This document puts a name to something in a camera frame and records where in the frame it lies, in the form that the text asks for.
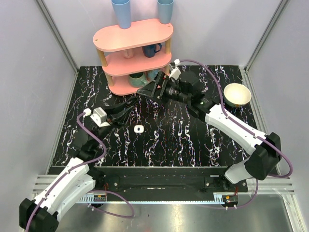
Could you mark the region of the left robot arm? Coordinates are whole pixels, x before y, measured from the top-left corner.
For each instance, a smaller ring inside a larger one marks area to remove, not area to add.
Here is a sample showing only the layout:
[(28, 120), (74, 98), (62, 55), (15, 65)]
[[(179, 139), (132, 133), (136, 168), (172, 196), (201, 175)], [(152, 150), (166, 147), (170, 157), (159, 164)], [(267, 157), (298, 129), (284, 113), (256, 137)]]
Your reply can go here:
[(54, 232), (63, 216), (84, 196), (84, 201), (93, 210), (98, 209), (114, 195), (105, 181), (105, 173), (95, 164), (106, 156), (103, 143), (112, 128), (124, 126), (137, 102), (135, 96), (127, 101), (105, 108), (84, 109), (77, 116), (80, 131), (75, 135), (77, 153), (62, 172), (39, 195), (25, 198), (19, 206), (19, 226), (26, 232)]

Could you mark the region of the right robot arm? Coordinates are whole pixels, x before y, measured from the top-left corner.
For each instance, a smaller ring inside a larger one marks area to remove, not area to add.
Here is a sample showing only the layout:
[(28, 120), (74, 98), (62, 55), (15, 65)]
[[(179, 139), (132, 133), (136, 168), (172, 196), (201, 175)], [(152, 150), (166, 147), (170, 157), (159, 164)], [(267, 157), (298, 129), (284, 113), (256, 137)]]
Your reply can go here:
[(216, 127), (237, 142), (249, 155), (229, 167), (219, 179), (223, 191), (231, 191), (248, 178), (264, 180), (281, 160), (281, 139), (276, 133), (266, 135), (241, 121), (217, 101), (202, 92), (203, 86), (193, 72), (183, 72), (178, 79), (159, 72), (156, 80), (137, 93), (156, 102), (174, 100), (186, 104), (190, 115)]

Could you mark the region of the white earbud charging case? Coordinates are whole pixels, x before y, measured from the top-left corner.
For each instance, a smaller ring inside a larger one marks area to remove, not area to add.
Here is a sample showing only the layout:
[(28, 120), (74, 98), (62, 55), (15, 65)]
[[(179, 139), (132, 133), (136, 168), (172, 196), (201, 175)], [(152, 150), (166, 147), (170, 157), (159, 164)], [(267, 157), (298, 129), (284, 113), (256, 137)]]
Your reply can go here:
[(134, 132), (137, 134), (141, 134), (144, 132), (144, 126), (143, 125), (136, 125), (134, 126)]

